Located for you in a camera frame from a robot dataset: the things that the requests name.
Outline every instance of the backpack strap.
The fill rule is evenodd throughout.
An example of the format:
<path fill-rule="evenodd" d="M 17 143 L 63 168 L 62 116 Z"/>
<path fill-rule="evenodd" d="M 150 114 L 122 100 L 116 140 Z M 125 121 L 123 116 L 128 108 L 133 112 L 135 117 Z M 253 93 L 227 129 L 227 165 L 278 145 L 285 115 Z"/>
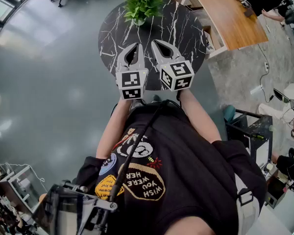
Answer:
<path fill-rule="evenodd" d="M 235 174 L 237 188 L 237 214 L 239 218 L 238 235 L 245 235 L 259 216 L 259 202 L 240 177 Z"/>

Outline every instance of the power strip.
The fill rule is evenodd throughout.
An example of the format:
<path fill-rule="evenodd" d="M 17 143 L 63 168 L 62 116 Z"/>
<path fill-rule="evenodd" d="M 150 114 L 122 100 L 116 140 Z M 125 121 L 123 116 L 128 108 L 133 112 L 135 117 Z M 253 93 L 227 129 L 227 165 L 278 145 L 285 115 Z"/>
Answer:
<path fill-rule="evenodd" d="M 265 70 L 267 73 L 269 72 L 269 64 L 267 62 L 265 62 Z"/>

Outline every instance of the potted plant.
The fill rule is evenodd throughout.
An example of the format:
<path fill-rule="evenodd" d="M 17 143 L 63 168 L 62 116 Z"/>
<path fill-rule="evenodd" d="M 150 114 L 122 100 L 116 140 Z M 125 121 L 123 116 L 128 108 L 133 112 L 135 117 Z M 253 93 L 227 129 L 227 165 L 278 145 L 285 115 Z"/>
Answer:
<path fill-rule="evenodd" d="M 126 0 L 125 21 L 133 20 L 136 25 L 142 25 L 148 17 L 159 17 L 161 16 L 159 12 L 161 4 L 162 0 Z"/>

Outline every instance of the black marble table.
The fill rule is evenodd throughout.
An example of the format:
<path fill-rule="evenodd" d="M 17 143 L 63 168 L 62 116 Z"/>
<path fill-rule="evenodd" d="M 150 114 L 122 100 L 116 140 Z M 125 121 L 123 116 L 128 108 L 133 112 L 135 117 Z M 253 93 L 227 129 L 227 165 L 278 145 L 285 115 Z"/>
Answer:
<path fill-rule="evenodd" d="M 132 43 L 141 43 L 144 49 L 145 67 L 148 68 L 146 90 L 165 90 L 151 50 L 151 41 L 160 39 L 175 45 L 182 56 L 192 63 L 196 73 L 206 54 L 206 38 L 202 26 L 193 12 L 173 0 L 163 0 L 162 17 L 150 17 L 142 26 L 125 22 L 125 9 L 121 3 L 105 18 L 98 35 L 101 59 L 115 76 L 120 52 Z"/>

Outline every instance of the text patch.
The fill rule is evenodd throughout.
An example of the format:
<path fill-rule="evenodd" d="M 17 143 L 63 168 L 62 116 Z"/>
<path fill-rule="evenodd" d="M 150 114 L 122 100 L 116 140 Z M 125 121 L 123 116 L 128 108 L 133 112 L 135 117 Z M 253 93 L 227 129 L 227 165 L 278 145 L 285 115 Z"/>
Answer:
<path fill-rule="evenodd" d="M 107 200 L 115 181 L 116 181 L 116 178 L 113 175 L 109 175 L 105 177 L 96 186 L 96 189 L 95 189 L 96 195 L 103 200 Z M 124 192 L 124 188 L 122 187 L 118 193 L 118 196 L 123 192 Z"/>
<path fill-rule="evenodd" d="M 166 191 L 164 182 L 158 172 L 150 167 L 130 163 L 123 186 L 142 200 L 159 200 Z"/>

